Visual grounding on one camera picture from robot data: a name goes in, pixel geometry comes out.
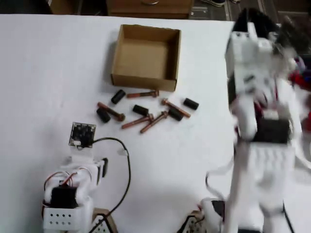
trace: black rubber cylinder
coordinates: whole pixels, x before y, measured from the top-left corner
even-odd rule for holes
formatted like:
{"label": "black rubber cylinder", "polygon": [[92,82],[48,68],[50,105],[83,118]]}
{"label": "black rubber cylinder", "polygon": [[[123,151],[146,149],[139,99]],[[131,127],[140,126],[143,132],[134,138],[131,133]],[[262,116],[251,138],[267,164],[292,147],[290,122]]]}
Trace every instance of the black rubber cylinder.
{"label": "black rubber cylinder", "polygon": [[180,111],[174,108],[169,109],[169,115],[178,121],[181,121],[181,119],[184,117]]}
{"label": "black rubber cylinder", "polygon": [[119,101],[125,96],[125,91],[119,90],[112,98],[111,102],[114,104],[119,103]]}
{"label": "black rubber cylinder", "polygon": [[99,108],[97,109],[97,115],[99,116],[99,118],[104,122],[107,123],[108,121],[110,121],[111,117],[109,116],[109,114],[106,112],[106,110],[104,108]]}
{"label": "black rubber cylinder", "polygon": [[188,98],[185,99],[184,105],[193,110],[196,110],[199,107],[199,104],[197,102],[194,102],[193,100],[190,100]]}
{"label": "black rubber cylinder", "polygon": [[134,108],[133,108],[133,112],[141,114],[141,115],[146,117],[148,115],[148,113],[149,113],[149,109],[141,107],[139,105],[135,105]]}

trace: circuit board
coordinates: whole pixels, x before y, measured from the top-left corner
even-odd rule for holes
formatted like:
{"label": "circuit board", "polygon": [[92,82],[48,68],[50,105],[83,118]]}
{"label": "circuit board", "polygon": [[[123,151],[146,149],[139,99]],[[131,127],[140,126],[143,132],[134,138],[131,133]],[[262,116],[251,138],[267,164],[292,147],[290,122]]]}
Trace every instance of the circuit board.
{"label": "circuit board", "polygon": [[69,145],[92,148],[95,130],[96,125],[77,122],[72,123]]}

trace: red object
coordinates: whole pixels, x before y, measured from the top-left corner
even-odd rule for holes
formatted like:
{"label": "red object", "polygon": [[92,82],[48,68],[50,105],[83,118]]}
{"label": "red object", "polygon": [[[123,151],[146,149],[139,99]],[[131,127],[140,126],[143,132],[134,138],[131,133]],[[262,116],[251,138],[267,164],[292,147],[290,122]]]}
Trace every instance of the red object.
{"label": "red object", "polygon": [[310,89],[311,88],[311,84],[306,82],[303,79],[303,76],[301,74],[299,74],[298,72],[292,73],[290,75],[290,80],[293,82],[293,84],[295,83],[295,84],[299,85],[302,88],[306,88],[306,89]]}
{"label": "red object", "polygon": [[306,130],[311,131],[311,112],[308,114],[307,124],[306,124]]}

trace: wooden cabinet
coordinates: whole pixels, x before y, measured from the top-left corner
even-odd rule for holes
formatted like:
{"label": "wooden cabinet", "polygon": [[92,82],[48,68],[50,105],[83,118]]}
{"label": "wooden cabinet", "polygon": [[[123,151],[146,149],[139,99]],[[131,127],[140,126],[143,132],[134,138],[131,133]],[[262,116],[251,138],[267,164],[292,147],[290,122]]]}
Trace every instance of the wooden cabinet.
{"label": "wooden cabinet", "polygon": [[110,16],[188,18],[192,0],[108,0]]}

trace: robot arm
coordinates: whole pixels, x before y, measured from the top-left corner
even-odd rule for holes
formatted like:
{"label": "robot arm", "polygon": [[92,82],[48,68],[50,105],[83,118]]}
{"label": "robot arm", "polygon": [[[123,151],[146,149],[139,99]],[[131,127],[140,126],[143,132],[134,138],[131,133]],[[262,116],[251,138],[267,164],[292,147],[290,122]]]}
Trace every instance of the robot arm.
{"label": "robot arm", "polygon": [[87,233],[91,229],[93,201],[90,192],[105,176],[107,159],[70,157],[67,165],[50,175],[44,184],[44,232]]}

